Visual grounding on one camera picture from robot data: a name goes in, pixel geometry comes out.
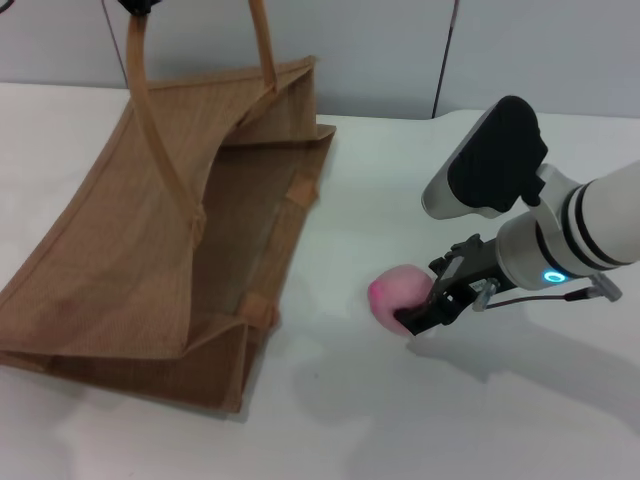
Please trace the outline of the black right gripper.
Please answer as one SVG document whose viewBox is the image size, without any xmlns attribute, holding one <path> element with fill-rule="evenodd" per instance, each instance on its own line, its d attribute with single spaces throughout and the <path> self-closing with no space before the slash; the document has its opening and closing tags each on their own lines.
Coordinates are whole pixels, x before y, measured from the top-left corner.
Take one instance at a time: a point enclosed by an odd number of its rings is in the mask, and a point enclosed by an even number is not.
<svg viewBox="0 0 640 480">
<path fill-rule="evenodd" d="M 444 256 L 431 261 L 429 269 L 435 274 L 429 298 L 393 312 L 413 336 L 453 323 L 474 303 L 488 280 L 497 283 L 497 293 L 516 287 L 499 266 L 496 240 L 483 242 L 479 234 L 453 245 Z"/>
</svg>

